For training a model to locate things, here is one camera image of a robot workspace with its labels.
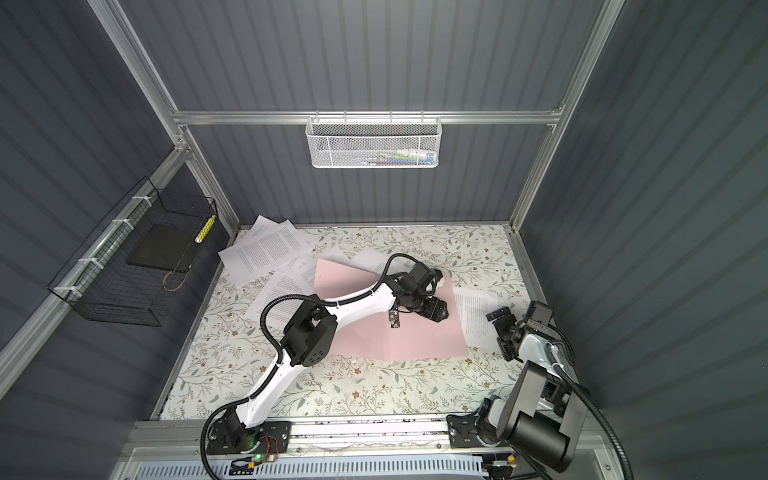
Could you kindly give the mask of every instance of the white arm segment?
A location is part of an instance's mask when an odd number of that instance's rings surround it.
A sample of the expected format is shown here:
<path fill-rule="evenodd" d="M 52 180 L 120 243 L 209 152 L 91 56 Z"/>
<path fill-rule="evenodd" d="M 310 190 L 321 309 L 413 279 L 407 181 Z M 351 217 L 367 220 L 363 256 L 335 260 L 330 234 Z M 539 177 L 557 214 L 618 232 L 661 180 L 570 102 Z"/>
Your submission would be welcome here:
<path fill-rule="evenodd" d="M 339 298 L 327 299 L 326 301 L 340 302 L 368 290 L 370 290 L 370 287 Z M 329 306 L 326 309 L 331 315 L 336 315 L 336 331 L 338 331 L 350 323 L 363 319 L 373 313 L 387 312 L 394 304 L 395 297 L 392 295 L 392 290 L 387 285 L 382 284 L 376 289 L 373 295 L 368 295 L 361 300 L 357 300 L 356 302 L 347 305 Z M 257 384 L 248 392 L 248 395 L 256 392 L 266 379 L 267 374 L 272 371 L 272 368 L 276 364 L 277 355 L 275 355 L 270 366 L 266 368 L 266 372 L 262 375 Z M 296 377 L 298 377 L 305 369 L 306 367 L 301 364 L 291 366 L 288 352 L 284 349 L 283 363 L 278 367 L 277 373 L 270 380 L 269 385 L 267 385 L 255 399 L 237 406 L 237 417 L 243 424 L 245 424 L 245 428 L 251 429 L 264 423 L 264 420 L 266 420 L 267 416 L 270 414 L 272 406 L 277 403 L 277 400 L 283 392 L 293 384 Z"/>

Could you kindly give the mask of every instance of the basket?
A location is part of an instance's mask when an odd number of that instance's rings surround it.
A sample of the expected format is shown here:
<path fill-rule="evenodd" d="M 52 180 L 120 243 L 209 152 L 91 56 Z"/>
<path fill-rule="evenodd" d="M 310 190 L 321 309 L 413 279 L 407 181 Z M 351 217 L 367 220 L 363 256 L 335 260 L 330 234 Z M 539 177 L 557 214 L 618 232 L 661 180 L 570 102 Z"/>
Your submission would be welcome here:
<path fill-rule="evenodd" d="M 208 197 L 152 190 L 124 219 L 113 220 L 118 227 L 92 256 L 77 260 L 77 275 L 62 269 L 48 288 L 87 320 L 161 326 L 216 213 Z M 152 240 L 168 237 L 160 247 Z"/>
<path fill-rule="evenodd" d="M 306 139 L 317 168 L 434 168 L 442 124 L 337 124 L 310 118 Z"/>

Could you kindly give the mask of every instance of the gray wall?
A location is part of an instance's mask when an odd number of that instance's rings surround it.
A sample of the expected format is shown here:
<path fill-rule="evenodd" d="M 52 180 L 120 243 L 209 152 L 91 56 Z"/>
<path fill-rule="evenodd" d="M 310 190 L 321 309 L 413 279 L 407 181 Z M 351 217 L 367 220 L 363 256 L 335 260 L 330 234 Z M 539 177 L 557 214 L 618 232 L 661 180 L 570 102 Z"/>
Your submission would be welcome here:
<path fill-rule="evenodd" d="M 638 478 L 764 478 L 768 3 L 629 2 L 523 228 Z"/>
<path fill-rule="evenodd" d="M 0 346 L 172 145 L 86 2 L 0 2 Z M 172 190 L 196 191 L 184 168 Z M 161 328 L 68 315 L 0 401 L 0 478 L 106 478 L 177 358 L 227 234 Z"/>
<path fill-rule="evenodd" d="M 599 0 L 123 2 L 181 110 L 556 108 Z M 543 126 L 446 127 L 435 169 L 318 170 L 301 127 L 192 127 L 243 223 L 506 220 Z"/>

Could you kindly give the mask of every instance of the table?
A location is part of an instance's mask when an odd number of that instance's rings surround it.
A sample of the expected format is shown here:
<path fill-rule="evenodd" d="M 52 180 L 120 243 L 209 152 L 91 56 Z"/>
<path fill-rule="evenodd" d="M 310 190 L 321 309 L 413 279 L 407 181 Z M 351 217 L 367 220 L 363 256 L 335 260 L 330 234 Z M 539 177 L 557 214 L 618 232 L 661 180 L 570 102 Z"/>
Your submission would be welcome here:
<path fill-rule="evenodd" d="M 305 229 L 313 254 L 338 246 L 408 253 L 450 273 L 456 286 L 490 290 L 518 316 L 530 299 L 502 225 Z M 246 230 L 238 234 L 240 240 Z M 268 276 L 235 287 L 225 269 L 215 287 L 161 419 L 202 419 L 245 396 L 275 352 L 257 322 L 243 315 Z M 328 355 L 307 369 L 272 417 L 470 412 L 491 394 L 509 394 L 522 368 L 497 352 L 469 348 L 465 358 L 381 362 Z"/>

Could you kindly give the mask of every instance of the white mesh basket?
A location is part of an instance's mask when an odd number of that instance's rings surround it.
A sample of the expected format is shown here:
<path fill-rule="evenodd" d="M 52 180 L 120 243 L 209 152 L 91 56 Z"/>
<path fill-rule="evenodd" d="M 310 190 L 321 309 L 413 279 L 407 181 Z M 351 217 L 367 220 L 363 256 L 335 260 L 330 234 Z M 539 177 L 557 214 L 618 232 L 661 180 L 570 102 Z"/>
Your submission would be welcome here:
<path fill-rule="evenodd" d="M 317 168 L 437 167 L 442 125 L 330 124 L 310 118 L 306 139 Z"/>

